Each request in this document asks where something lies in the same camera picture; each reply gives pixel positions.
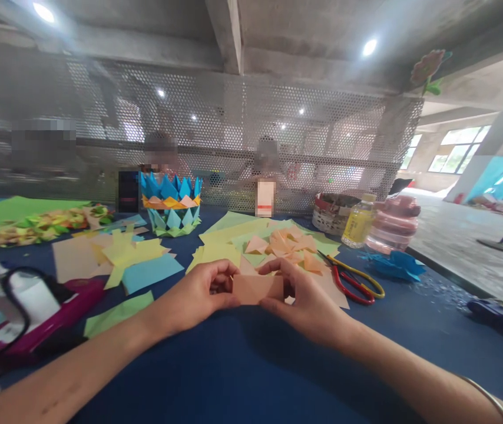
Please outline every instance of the table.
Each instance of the table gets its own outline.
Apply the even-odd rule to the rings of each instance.
[[[192,234],[163,238],[163,245],[173,249],[177,260],[187,267],[192,253],[202,244],[198,234],[225,212],[203,207],[203,222]],[[294,219],[314,229],[308,219]],[[368,262],[360,256],[359,251],[342,246],[338,259],[368,271]],[[0,260],[35,266],[51,274],[55,271],[48,243],[0,249]],[[151,286],[154,297],[182,276],[179,273]],[[452,286],[431,270],[423,278],[428,286]],[[470,377],[503,399],[501,334],[466,317],[445,296],[422,294],[425,289],[415,290],[383,277],[376,279],[386,290],[386,297],[371,307],[350,303],[348,313],[352,317],[431,362]],[[111,289],[88,316],[124,299],[121,286]],[[77,332],[82,332],[85,319]],[[0,383],[8,387],[34,369],[15,370]],[[218,312],[145,352],[72,422],[397,421],[421,420],[392,390],[356,363],[312,344],[260,307],[243,306]]]

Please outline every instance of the perforated metal panel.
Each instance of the perforated metal panel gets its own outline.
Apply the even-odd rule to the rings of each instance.
[[[0,51],[0,195],[113,201],[115,172],[151,163],[144,138],[159,130],[178,142],[174,169],[204,178],[206,204],[253,211],[260,176],[278,181],[278,211],[310,212],[320,191],[384,198],[421,110],[414,98]],[[40,118],[76,121],[75,161],[17,169],[11,122]]]

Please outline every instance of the plastic bottle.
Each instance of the plastic bottle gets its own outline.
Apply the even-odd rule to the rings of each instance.
[[[405,251],[418,227],[421,207],[411,196],[397,196],[376,204],[373,225],[365,244],[381,253]]]
[[[352,208],[342,235],[342,243],[354,249],[363,247],[363,242],[368,236],[375,215],[373,212],[374,201],[375,195],[366,193],[362,196],[362,201]]]

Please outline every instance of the floor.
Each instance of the floor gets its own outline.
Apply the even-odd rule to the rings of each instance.
[[[423,190],[408,188],[403,194],[416,197],[422,206],[411,248],[503,299],[503,252],[475,241],[499,240],[503,236],[503,216],[444,202],[442,197]]]

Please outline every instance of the pink water bottle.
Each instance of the pink water bottle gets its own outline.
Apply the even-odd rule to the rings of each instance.
[[[421,207],[411,196],[376,202],[377,213],[365,244],[381,253],[405,251],[416,233]]]

